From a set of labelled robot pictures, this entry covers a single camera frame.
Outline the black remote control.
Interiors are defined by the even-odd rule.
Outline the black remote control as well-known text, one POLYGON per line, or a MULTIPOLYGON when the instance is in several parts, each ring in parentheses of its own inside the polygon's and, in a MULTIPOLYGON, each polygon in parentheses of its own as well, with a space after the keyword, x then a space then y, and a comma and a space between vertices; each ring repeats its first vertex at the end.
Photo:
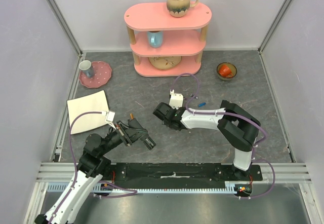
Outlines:
POLYGON ((149 150, 152 150, 156 146, 154 140, 149 136, 148 130, 144 129, 137 119, 128 119, 128 126, 131 130, 129 138, 132 143, 140 140, 149 150))

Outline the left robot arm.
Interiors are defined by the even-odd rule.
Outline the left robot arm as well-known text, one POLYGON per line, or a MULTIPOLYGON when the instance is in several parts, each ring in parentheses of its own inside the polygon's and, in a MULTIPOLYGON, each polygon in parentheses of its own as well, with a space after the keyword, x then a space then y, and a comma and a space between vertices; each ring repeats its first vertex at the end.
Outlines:
POLYGON ((35 223, 74 223, 84 201, 100 181, 111 175, 111 161, 105 154, 117 146, 131 146, 142 141, 152 150, 156 143, 148 131, 136 119, 121 121, 111 127, 105 137, 93 133, 86 138, 83 154, 78 163, 74 164, 74 176, 56 203, 45 214, 39 214, 35 223))

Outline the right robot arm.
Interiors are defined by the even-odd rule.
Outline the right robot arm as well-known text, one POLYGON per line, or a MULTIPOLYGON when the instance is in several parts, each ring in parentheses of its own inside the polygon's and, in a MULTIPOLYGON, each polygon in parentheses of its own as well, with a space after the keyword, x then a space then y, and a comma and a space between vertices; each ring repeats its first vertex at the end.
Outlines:
POLYGON ((153 114, 174 130, 218 130, 234 147, 233 177, 244 180, 250 175, 253 149, 262 129, 260 122, 237 104, 223 100, 219 109, 201 110, 161 102, 153 114))

